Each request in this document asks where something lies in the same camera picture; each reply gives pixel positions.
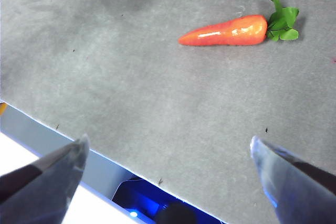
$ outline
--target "carrot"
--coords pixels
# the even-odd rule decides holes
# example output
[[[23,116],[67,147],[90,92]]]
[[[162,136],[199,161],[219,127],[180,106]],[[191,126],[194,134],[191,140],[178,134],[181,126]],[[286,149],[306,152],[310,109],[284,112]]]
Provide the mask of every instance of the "carrot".
[[[265,40],[266,30],[263,15],[249,15],[193,30],[178,42],[189,46],[255,45]]]
[[[266,37],[272,40],[292,40],[298,38],[298,31],[292,27],[299,10],[293,7],[282,8],[279,0],[271,0],[276,12],[267,23],[263,15],[248,15],[224,23],[205,26],[193,30],[178,42],[188,46],[210,45],[255,45]]]

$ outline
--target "white surface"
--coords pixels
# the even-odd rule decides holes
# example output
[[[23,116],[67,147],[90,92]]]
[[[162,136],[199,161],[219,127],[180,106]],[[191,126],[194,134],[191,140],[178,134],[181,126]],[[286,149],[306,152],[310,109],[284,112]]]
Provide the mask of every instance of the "white surface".
[[[9,173],[37,159],[38,156],[3,133],[0,133],[1,175]],[[119,210],[119,206],[113,206],[111,204],[79,185],[62,223],[144,223],[139,219],[131,219]]]

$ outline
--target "green leaves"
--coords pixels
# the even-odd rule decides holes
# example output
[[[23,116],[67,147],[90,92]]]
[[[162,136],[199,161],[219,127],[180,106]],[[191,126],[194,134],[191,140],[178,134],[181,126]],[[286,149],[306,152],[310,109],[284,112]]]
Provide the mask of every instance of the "green leaves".
[[[299,15],[299,9],[282,7],[279,0],[271,1],[274,2],[276,12],[269,18],[267,37],[274,41],[297,39],[299,32],[293,29],[293,26]]]

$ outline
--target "orange carrot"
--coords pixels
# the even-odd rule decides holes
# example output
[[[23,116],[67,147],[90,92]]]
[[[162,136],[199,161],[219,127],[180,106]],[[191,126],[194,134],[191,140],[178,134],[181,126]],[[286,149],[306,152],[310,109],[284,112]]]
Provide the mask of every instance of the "orange carrot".
[[[293,25],[299,9],[282,7],[279,0],[271,1],[276,11],[268,23],[262,15],[248,15],[193,30],[179,38],[178,42],[188,46],[255,45],[266,37],[274,41],[297,39],[299,32],[293,29]]]
[[[193,30],[178,42],[188,46],[255,45],[265,40],[266,31],[267,21],[263,15],[248,15]]]

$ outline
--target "gray carpet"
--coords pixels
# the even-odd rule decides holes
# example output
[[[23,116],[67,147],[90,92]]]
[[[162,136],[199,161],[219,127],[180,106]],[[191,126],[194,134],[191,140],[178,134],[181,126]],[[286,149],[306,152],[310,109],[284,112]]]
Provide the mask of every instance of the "gray carpet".
[[[1,0],[1,99],[224,221],[277,223],[253,135],[336,173],[336,0],[282,2],[297,41],[187,47],[272,2]]]

